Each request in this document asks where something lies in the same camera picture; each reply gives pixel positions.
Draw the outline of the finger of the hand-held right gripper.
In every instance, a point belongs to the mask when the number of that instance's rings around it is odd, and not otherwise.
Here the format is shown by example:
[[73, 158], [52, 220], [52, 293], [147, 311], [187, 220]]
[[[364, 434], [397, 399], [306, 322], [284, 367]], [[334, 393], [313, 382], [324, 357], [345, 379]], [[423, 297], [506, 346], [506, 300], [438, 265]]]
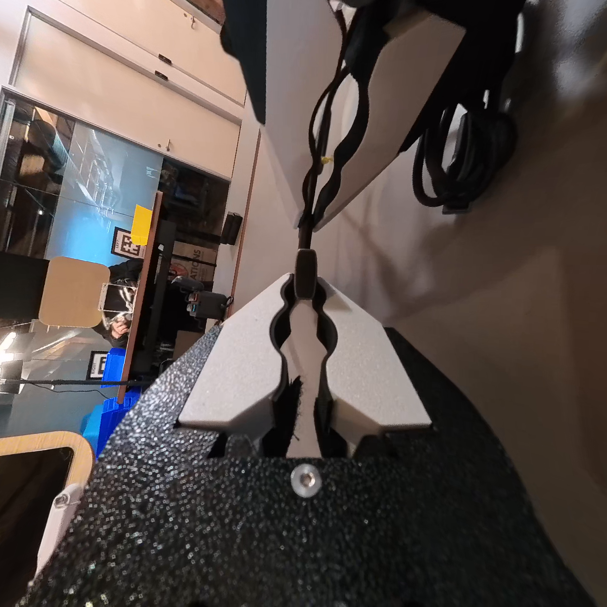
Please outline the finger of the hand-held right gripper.
[[399, 148], [429, 100], [459, 44], [464, 29], [425, 10], [413, 10], [379, 28], [388, 40], [370, 53], [370, 76], [358, 83], [358, 108], [350, 130], [334, 151], [329, 181], [316, 194], [319, 132], [328, 133], [329, 96], [349, 74], [340, 57], [345, 34], [332, 10], [303, 11], [303, 119], [309, 170], [303, 181], [303, 232], [319, 231], [359, 195], [398, 156]]
[[353, 9], [340, 1], [267, 1], [265, 141], [279, 199], [293, 228], [304, 211], [304, 179], [313, 158], [309, 124], [338, 66]]

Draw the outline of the black wall screen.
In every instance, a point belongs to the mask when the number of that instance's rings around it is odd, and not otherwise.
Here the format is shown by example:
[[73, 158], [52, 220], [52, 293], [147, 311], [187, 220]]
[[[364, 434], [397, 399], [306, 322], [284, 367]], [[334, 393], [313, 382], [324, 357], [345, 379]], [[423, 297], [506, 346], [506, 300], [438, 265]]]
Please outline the black wall screen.
[[1, 319], [39, 317], [48, 266], [45, 259], [1, 252]]

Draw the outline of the black battery charger box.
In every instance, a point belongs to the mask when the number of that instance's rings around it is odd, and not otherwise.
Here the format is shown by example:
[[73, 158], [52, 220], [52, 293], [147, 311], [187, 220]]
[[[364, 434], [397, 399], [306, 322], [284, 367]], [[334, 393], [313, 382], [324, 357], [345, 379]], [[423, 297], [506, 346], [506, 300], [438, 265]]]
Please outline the black battery charger box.
[[187, 297], [186, 309], [196, 319], [223, 321], [232, 298], [211, 291], [194, 291]]

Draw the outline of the stack of blue bins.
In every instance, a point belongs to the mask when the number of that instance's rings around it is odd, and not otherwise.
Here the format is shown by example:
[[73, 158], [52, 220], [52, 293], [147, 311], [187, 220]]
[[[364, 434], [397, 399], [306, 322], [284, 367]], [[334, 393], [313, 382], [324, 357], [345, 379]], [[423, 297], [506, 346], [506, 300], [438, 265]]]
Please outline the stack of blue bins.
[[106, 399], [90, 414], [83, 417], [80, 434], [90, 444], [95, 459], [99, 457], [111, 434], [140, 397], [141, 388], [131, 388], [126, 391], [122, 403], [118, 402], [117, 397]]

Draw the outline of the cream door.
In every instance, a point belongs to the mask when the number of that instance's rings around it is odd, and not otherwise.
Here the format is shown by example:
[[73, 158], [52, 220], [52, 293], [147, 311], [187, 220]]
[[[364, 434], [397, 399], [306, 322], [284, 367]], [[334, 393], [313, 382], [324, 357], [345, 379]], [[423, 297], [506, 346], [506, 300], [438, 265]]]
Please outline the cream door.
[[220, 41], [212, 19], [186, 1], [66, 1], [115, 34], [188, 78], [244, 107], [246, 85], [237, 61]]
[[65, 1], [1, 1], [1, 87], [232, 179], [244, 107]]

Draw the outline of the clear acrylic stand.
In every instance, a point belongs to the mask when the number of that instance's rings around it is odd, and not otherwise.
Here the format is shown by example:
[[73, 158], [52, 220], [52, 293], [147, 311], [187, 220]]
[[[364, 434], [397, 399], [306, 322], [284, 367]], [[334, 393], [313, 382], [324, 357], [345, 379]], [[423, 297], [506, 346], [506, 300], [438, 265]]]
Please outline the clear acrylic stand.
[[137, 286], [132, 284], [104, 283], [101, 286], [98, 309], [107, 314], [131, 314], [137, 290]]

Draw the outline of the blue plastic bin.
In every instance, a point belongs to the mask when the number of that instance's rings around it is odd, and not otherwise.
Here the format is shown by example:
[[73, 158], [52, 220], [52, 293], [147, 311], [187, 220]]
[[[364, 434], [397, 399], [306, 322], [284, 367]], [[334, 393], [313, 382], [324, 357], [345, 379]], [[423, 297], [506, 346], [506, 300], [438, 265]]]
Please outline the blue plastic bin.
[[109, 382], [117, 382], [122, 380], [122, 374], [125, 366], [126, 349], [113, 347], [108, 351], [102, 380]]

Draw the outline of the wooden table with black legs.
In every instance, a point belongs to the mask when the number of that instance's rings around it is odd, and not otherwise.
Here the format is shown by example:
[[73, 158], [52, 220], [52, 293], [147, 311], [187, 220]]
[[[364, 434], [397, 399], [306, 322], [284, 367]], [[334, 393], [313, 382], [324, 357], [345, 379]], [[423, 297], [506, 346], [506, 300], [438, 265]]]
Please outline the wooden table with black legs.
[[127, 340], [125, 363], [118, 389], [118, 402], [136, 378], [149, 378], [162, 307], [168, 286], [176, 225], [165, 218], [163, 193], [156, 192], [148, 243], [135, 296], [132, 323]]

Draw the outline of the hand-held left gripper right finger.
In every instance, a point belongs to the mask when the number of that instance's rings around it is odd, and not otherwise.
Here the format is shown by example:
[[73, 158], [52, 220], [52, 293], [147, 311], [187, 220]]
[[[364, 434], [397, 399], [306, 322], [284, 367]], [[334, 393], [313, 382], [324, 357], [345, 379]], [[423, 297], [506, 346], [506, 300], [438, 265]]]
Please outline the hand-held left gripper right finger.
[[315, 400], [323, 456], [347, 456], [432, 421], [382, 324], [318, 278], [316, 336], [325, 349]]

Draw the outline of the small black battery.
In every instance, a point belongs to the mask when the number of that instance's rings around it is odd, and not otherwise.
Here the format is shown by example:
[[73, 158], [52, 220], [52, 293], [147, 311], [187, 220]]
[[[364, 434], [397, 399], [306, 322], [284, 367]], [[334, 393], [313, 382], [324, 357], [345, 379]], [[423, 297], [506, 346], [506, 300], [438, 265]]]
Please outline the small black battery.
[[234, 246], [239, 238], [243, 223], [243, 217], [234, 212], [226, 214], [222, 233], [220, 235], [220, 244]]

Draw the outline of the white stand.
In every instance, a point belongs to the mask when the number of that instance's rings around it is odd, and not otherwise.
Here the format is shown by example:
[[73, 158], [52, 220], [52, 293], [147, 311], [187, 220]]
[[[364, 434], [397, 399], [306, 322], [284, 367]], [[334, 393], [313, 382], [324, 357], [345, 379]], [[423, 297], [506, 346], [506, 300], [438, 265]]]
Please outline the white stand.
[[33, 584], [65, 536], [80, 504], [84, 488], [83, 484], [69, 484], [52, 500], [37, 554], [36, 570], [30, 584]]

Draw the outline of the cardboard box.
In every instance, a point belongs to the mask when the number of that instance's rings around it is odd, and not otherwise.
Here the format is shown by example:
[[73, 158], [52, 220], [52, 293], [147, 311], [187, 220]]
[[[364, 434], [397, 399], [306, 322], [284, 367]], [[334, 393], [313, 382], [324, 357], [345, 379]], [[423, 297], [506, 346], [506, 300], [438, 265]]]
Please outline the cardboard box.
[[175, 241], [170, 264], [172, 277], [187, 276], [201, 283], [213, 283], [217, 249]]

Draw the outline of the wood framed dark panel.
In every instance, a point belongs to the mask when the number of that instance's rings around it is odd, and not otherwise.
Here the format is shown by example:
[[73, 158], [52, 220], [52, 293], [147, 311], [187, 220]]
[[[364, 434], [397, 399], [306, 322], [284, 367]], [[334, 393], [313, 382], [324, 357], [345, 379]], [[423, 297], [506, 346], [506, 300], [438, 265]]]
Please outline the wood framed dark panel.
[[94, 464], [74, 432], [1, 438], [1, 606], [16, 605], [31, 585], [52, 500], [69, 484], [86, 487]]

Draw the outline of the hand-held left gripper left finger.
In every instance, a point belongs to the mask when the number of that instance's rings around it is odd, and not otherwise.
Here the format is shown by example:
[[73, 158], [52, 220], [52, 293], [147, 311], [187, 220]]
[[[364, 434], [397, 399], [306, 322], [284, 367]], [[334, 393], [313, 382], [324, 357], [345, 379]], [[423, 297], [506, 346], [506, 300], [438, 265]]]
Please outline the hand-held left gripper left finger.
[[245, 436], [265, 456], [285, 456], [300, 404], [282, 345], [291, 335], [294, 276], [277, 279], [221, 328], [178, 417], [180, 426]]

